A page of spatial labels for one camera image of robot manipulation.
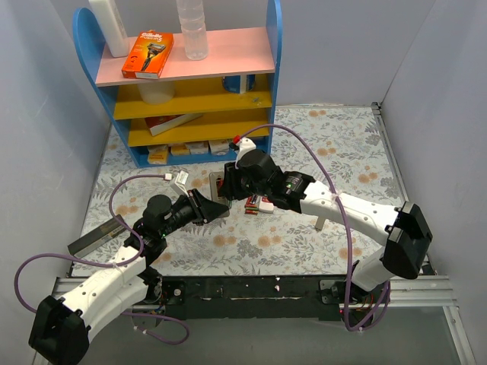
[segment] white wall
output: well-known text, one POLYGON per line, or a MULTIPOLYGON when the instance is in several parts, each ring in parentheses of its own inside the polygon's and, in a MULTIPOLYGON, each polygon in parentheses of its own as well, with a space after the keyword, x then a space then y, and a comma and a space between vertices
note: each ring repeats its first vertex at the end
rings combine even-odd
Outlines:
POLYGON ((478 364, 487 363, 487 1, 437 0, 384 101, 410 198, 430 223, 478 364))
POLYGON ((279 103, 382 101, 434 0, 281 0, 279 103))
MULTIPOLYGON (((71 33, 88 0, 51 0, 71 33)), ((129 35, 180 32, 176 0, 116 0, 129 35)), ((203 0, 209 30, 261 27, 267 0, 203 0)), ((278 104, 382 101, 434 0, 281 0, 278 104)))
MULTIPOLYGON (((72 32, 76 8, 89 8, 88 0, 50 0, 63 24, 72 32)), ((115 0, 127 34, 143 30, 181 33, 176 0, 115 0)), ((267 0, 203 0, 207 30, 263 27, 266 25, 267 0)))
MULTIPOLYGON (((14 273, 79 236, 108 124, 48 0, 0 2, 0 35, 0 363, 28 364, 33 314, 15 298, 14 273)), ((37 306, 68 264, 31 266, 21 289, 37 306)))

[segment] blue shelf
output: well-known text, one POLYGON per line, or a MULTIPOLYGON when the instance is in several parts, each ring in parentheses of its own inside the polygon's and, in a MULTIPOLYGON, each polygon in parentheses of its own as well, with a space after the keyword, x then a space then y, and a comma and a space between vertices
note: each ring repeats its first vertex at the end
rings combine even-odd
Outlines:
MULTIPOLYGON (((275 72, 273 74, 268 74, 267 77, 272 97, 272 107, 267 108, 267 113, 269 123, 274 123, 275 103, 277 100, 278 80, 282 53, 282 14, 280 0, 268 0, 266 29, 267 37, 269 38, 269 44, 271 46, 272 57, 275 63, 275 72)), ((147 148, 129 147, 128 140, 130 120, 115 120, 113 118, 113 111, 115 109, 118 87, 97 87, 95 84, 98 69, 100 67, 101 56, 105 47, 105 38, 93 13, 87 8, 79 8, 75 11, 73 15, 73 40, 81 67, 83 68, 86 77, 90 81, 92 88, 100 99, 100 102, 107 112, 107 115, 109 116, 110 121, 115 127, 115 130, 118 132, 123 144, 126 146, 130 157, 134 161, 135 165, 137 167, 157 166, 147 163, 147 148)), ((259 142, 258 148, 264 150, 267 153, 270 153, 271 143, 272 131, 268 138, 264 138, 263 143, 259 142)), ((213 156, 211 154, 193 154, 189 156, 177 157, 170 156, 168 158, 168 165, 234 160, 235 156, 236 155, 233 151, 225 156, 213 156)))

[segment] plastic water bottle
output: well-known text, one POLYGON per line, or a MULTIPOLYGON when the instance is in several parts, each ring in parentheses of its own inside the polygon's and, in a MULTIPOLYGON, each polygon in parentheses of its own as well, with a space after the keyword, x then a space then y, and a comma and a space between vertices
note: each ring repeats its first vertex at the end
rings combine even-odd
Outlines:
POLYGON ((205 13, 202 0, 176 0, 188 59, 204 59, 208 55, 205 13))

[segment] table surface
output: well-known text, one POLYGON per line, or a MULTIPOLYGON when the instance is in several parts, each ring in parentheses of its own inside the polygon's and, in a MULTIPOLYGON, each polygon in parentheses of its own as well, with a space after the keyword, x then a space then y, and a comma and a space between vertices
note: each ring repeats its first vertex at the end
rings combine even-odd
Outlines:
MULTIPOLYGON (((391 172, 374 114, 368 107, 280 107, 275 123, 298 132, 317 152, 338 190, 372 202, 400 205, 402 198, 391 172)), ((297 170, 324 179, 306 150, 287 132, 275 130, 272 157, 283 170, 297 170)), ((116 132, 110 132, 84 222, 82 234, 110 219, 108 198, 123 179, 147 173, 189 172, 188 189, 210 196, 208 174, 222 171, 223 163, 136 169, 116 132)), ((124 186, 113 201, 117 214, 132 225, 147 200, 156 194, 177 198, 162 179, 136 179, 124 186)), ((344 274, 345 229, 327 221, 314 229, 315 217, 276 209, 274 214, 245 215, 244 202, 234 202, 230 217, 197 227, 189 225, 167 238, 167 249, 153 263, 162 275, 312 275, 344 274)), ((353 258, 369 256, 379 248, 372 239, 353 232, 353 258)), ((85 258, 106 262, 127 233, 106 243, 85 258)), ((75 264, 73 277, 96 271, 75 264)))

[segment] white label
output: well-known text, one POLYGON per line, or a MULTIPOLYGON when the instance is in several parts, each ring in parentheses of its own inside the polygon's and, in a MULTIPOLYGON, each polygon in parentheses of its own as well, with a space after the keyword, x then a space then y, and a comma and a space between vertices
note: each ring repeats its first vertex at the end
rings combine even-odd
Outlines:
POLYGON ((186 171, 181 170, 180 173, 177 174, 176 183, 185 186, 188 176, 189 174, 186 171))
POLYGON ((152 80, 157 80, 159 78, 158 74, 146 74, 144 72, 136 72, 135 76, 137 78, 150 78, 152 80))

